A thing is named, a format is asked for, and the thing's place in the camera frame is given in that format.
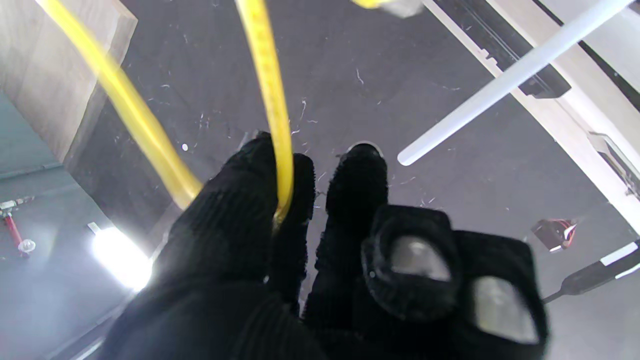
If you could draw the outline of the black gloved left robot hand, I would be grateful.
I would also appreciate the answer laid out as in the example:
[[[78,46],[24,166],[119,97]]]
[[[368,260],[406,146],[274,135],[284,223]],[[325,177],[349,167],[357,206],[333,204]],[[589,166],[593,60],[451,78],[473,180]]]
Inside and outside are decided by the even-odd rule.
[[[326,194],[304,309],[316,179],[294,154],[274,230],[270,134],[247,142],[174,222],[148,284],[101,360],[541,360],[549,325],[530,246],[455,230],[441,210],[391,205],[387,163],[361,142]]]

